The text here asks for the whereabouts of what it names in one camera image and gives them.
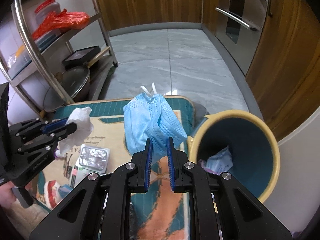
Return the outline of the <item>person's left hand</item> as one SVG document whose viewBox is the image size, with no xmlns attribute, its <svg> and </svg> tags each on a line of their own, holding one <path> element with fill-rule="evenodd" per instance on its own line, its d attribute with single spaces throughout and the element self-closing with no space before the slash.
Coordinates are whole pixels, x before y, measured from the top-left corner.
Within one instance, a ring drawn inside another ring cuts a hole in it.
<svg viewBox="0 0 320 240">
<path fill-rule="evenodd" d="M 12 191 L 12 188 L 14 188 L 14 186 L 15 185 L 10 181 L 0 186 L 1 207 L 8 209 L 16 201 L 16 196 Z"/>
</svg>

